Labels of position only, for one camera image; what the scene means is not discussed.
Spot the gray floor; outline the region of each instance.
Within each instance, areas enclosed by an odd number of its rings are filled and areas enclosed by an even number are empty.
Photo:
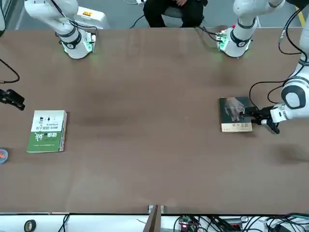
[[[109,24],[113,29],[127,29],[134,21],[143,15],[142,6],[128,5],[122,0],[78,0],[80,6],[104,12]],[[14,13],[10,19],[8,29],[46,29],[47,25],[29,17],[23,7],[23,1],[15,4]],[[295,7],[286,3],[284,7],[275,13],[259,16],[261,27],[283,27],[289,16],[295,11]],[[209,0],[204,9],[205,21],[203,26],[214,27],[217,25],[231,26],[237,21],[233,13],[233,0]],[[168,27],[179,27],[180,19],[164,17]],[[291,27],[300,27],[298,18],[294,20]],[[136,28],[148,27],[145,18],[142,18]]]

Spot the black clamp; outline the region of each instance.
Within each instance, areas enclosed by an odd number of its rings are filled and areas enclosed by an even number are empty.
[[[272,109],[274,109],[273,106],[268,106],[261,110],[259,110],[255,106],[247,107],[242,113],[240,113],[240,116],[254,117],[254,119],[251,120],[251,123],[257,125],[267,125],[270,128],[271,132],[273,132],[274,134],[279,134],[279,123],[274,123],[270,114],[270,110]]]
[[[9,104],[15,106],[19,110],[24,110],[24,100],[25,99],[22,96],[12,89],[8,89],[7,91],[0,89],[0,102],[3,104]]]

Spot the person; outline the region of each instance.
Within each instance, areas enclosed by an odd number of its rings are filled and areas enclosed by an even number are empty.
[[[172,7],[179,7],[182,11],[183,28],[198,27],[203,20],[203,7],[208,0],[146,0],[144,15],[152,28],[165,27],[162,14]]]

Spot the table surface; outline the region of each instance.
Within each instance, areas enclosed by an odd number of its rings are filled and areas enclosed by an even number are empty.
[[[283,80],[298,56],[278,51],[281,29],[257,29],[241,58],[196,29],[103,30],[94,54],[72,60],[47,31],[9,31],[1,58],[21,75],[3,85],[25,110],[0,105],[0,212],[285,214],[306,212],[306,120],[222,133],[218,99]],[[299,38],[300,29],[291,30]],[[292,51],[284,43],[283,49]],[[13,79],[1,66],[1,79]],[[253,100],[270,105],[260,85]],[[279,99],[279,91],[273,95]],[[25,152],[34,110],[67,110],[65,152]]]

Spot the wire bundle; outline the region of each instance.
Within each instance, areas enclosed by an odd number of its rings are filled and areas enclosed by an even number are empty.
[[[223,42],[222,40],[217,40],[217,39],[212,37],[212,35],[216,36],[218,33],[211,32],[211,31],[207,30],[206,27],[200,27],[199,26],[198,28],[200,28],[203,32],[206,32],[212,40],[219,42],[219,43]]]
[[[276,225],[281,225],[283,223],[287,223],[290,224],[291,227],[293,228],[294,232],[306,232],[306,229],[304,228],[304,225],[309,225],[309,222],[306,223],[300,223],[300,222],[295,222],[293,221],[294,219],[297,218],[297,216],[301,216],[301,217],[306,217],[309,220],[309,215],[308,214],[298,214],[298,213],[291,213],[291,214],[287,214],[287,215],[279,215],[279,216],[273,216],[273,217],[268,217],[265,221],[266,221],[266,226],[267,226],[267,230],[268,232],[273,231],[273,228],[271,227],[273,222],[275,220],[280,220],[279,223],[276,223]],[[175,226],[176,223],[179,219],[181,219],[183,216],[180,216],[176,219],[175,223],[174,223],[174,227],[173,227],[173,231],[175,232]],[[255,218],[254,216],[252,216],[247,222],[243,223],[247,223],[246,226],[241,230],[237,230],[235,227],[231,226],[226,220],[220,218],[217,215],[206,215],[206,216],[199,216],[198,220],[194,217],[194,216],[188,216],[193,224],[195,225],[195,232],[200,232],[200,230],[204,231],[204,232],[208,232],[209,227],[212,227],[212,230],[214,230],[215,232],[247,232],[247,231],[258,231],[258,232],[263,232],[260,229],[256,229],[256,228],[252,228],[252,226],[261,218],[264,218],[264,216],[258,216],[257,218]],[[201,223],[200,223],[200,219],[204,220],[206,223],[208,223],[207,228],[203,228]]]
[[[63,217],[62,225],[61,225],[61,227],[59,228],[58,232],[61,232],[61,230],[63,230],[63,232],[66,232],[66,224],[67,224],[67,222],[68,222],[69,219],[70,219],[70,215],[69,215],[69,214],[66,214],[66,215]]]

